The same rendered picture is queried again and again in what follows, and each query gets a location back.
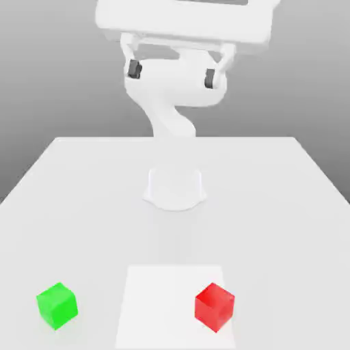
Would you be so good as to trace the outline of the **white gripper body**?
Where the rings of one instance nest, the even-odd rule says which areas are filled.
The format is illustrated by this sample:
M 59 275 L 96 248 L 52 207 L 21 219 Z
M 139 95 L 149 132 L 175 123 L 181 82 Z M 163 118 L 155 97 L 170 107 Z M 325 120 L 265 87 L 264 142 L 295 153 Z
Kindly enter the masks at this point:
M 240 54 L 269 46 L 281 0 L 98 0 L 95 23 L 117 40 L 129 33 L 142 44 L 187 46 Z

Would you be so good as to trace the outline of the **small red cube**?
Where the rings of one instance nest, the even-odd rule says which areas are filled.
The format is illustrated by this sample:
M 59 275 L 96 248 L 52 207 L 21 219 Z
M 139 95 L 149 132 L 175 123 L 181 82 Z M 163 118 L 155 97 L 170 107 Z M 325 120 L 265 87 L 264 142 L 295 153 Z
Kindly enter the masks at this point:
M 195 297 L 194 317 L 217 333 L 233 316 L 235 296 L 212 282 Z

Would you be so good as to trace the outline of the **small green cube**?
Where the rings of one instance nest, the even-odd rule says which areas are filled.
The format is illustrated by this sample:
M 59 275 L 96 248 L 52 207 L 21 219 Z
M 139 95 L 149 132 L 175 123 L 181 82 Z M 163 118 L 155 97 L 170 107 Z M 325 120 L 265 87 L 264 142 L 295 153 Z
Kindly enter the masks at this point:
M 40 316 L 54 330 L 78 315 L 75 294 L 58 282 L 36 296 Z

